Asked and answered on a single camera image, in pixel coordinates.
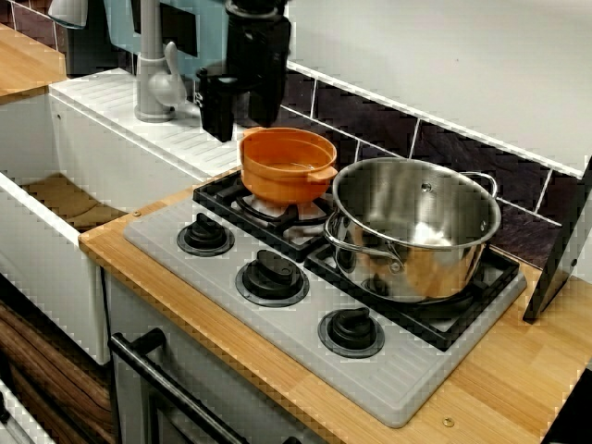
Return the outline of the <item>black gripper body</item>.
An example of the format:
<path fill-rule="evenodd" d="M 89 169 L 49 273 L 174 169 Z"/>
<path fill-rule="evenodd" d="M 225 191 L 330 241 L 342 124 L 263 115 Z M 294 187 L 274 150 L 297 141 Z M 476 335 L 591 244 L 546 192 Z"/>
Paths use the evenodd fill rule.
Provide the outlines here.
<path fill-rule="evenodd" d="M 218 83 L 231 93 L 283 94 L 290 35 L 290 21 L 279 14 L 267 18 L 230 14 L 226 58 L 197 72 L 199 92 L 213 90 Z"/>

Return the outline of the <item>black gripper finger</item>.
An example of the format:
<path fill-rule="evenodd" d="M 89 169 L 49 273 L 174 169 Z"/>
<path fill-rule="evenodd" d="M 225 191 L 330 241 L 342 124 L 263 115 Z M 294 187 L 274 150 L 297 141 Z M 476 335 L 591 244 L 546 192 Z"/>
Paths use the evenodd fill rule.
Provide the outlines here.
<path fill-rule="evenodd" d="M 203 129 L 220 142 L 232 138 L 237 79 L 229 76 L 202 76 L 199 96 Z"/>
<path fill-rule="evenodd" d="M 249 118 L 261 127 L 271 127 L 278 118 L 281 94 L 250 92 Z"/>

